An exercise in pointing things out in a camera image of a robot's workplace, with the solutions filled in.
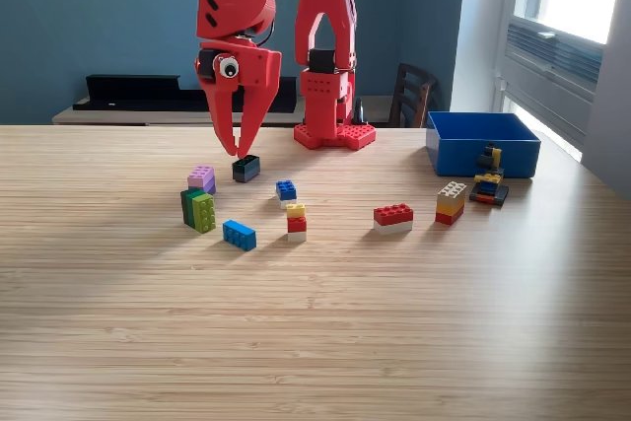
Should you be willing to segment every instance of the stacked lego bricks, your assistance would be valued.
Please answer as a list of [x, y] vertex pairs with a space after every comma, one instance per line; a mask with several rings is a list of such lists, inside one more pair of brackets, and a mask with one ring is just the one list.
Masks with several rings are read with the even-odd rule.
[[307, 207], [304, 204], [287, 205], [287, 240], [289, 242], [307, 240]]
[[199, 189], [207, 194], [214, 195], [217, 192], [215, 169], [211, 167], [197, 167], [188, 176], [188, 189]]
[[438, 193], [436, 222], [452, 226], [464, 212], [466, 185], [450, 182]]
[[409, 232], [414, 227], [414, 211], [406, 204], [375, 209], [374, 219], [373, 229], [383, 236]]
[[233, 179], [237, 182], [248, 182], [260, 175], [260, 159], [247, 155], [233, 163]]
[[280, 208], [287, 209], [288, 204], [296, 204], [297, 202], [296, 186], [291, 181], [278, 181], [276, 183], [276, 196], [280, 201]]
[[475, 186], [469, 195], [471, 201], [493, 204], [502, 207], [509, 195], [509, 188], [503, 186], [504, 169], [500, 168], [502, 150], [489, 143], [484, 154], [477, 159], [477, 167], [485, 170], [475, 176]]
[[213, 196], [202, 189], [188, 189], [182, 191], [180, 196], [184, 224], [200, 234], [206, 234], [217, 228]]

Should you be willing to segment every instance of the green lego brick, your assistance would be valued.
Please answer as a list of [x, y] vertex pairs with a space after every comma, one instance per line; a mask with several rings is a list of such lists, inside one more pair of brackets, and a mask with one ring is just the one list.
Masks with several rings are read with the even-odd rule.
[[189, 194], [186, 194], [186, 213], [188, 215], [187, 224], [193, 229], [195, 229], [195, 217], [193, 213], [193, 198], [197, 196], [201, 196], [203, 194], [206, 194], [206, 193], [201, 189], [196, 189], [196, 190], [191, 189], [191, 192]]
[[195, 230], [200, 234], [206, 234], [217, 228], [215, 222], [215, 201], [210, 194], [202, 194], [194, 197], [193, 216], [195, 221]]
[[179, 196], [181, 198], [181, 213], [184, 218], [184, 224], [190, 226], [192, 221], [192, 207], [191, 210], [188, 210], [187, 205], [187, 197], [191, 194], [199, 195], [200, 189], [187, 189], [186, 191], [182, 191]]

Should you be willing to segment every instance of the white wall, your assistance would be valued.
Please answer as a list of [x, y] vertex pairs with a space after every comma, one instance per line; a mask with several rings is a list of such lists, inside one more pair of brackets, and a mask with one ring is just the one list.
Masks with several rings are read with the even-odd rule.
[[631, 199], [631, 0], [616, 0], [583, 164]]
[[452, 111], [489, 111], [504, 0], [462, 0]]

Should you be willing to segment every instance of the window blind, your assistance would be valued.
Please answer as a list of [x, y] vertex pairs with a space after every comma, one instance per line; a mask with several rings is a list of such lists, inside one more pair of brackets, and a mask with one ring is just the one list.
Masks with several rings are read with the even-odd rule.
[[577, 76], [590, 83], [598, 82], [602, 50], [574, 42], [568, 35], [552, 32], [540, 24], [509, 24], [508, 43], [518, 50]]

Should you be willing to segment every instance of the blue plastic bin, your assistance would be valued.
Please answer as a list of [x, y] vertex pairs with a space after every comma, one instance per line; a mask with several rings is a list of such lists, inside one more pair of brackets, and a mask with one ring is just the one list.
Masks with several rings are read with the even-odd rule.
[[536, 172], [541, 141], [513, 113], [430, 112], [427, 151], [438, 176], [475, 176], [484, 148], [502, 149], [505, 177]]

